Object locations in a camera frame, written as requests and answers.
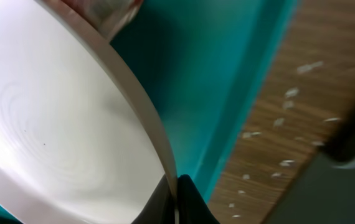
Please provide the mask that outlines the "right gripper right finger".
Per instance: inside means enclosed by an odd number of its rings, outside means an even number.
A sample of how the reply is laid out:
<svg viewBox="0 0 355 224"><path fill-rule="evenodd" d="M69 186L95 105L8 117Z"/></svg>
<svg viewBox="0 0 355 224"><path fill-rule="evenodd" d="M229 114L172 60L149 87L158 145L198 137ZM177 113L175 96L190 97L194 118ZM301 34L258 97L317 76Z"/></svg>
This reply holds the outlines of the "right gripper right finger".
<svg viewBox="0 0 355 224"><path fill-rule="evenodd" d="M180 224L219 224L187 174L177 180L177 207Z"/></svg>

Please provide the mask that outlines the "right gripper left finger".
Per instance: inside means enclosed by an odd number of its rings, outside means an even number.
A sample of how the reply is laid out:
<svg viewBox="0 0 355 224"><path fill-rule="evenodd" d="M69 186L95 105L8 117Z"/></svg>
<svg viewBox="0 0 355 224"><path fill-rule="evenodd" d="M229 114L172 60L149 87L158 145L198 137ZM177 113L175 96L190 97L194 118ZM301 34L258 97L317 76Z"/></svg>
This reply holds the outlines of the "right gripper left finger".
<svg viewBox="0 0 355 224"><path fill-rule="evenodd" d="M164 175L132 224L175 224L175 206Z"/></svg>

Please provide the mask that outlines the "large white plate with rice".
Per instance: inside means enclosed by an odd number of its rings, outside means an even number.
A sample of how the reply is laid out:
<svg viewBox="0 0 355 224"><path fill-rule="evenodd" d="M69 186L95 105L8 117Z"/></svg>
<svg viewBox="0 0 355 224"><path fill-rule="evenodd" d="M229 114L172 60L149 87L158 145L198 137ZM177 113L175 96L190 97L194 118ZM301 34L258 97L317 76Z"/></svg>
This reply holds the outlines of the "large white plate with rice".
<svg viewBox="0 0 355 224"><path fill-rule="evenodd" d="M129 66L63 1L0 1L0 206L22 223L132 223L176 165Z"/></svg>

